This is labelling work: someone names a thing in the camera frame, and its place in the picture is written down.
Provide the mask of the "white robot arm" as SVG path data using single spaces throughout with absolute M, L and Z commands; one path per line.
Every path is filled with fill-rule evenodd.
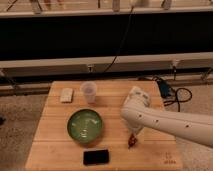
M 133 86 L 121 108 L 133 135 L 148 127 L 213 148 L 213 116 L 157 110 L 150 104 L 150 95 Z

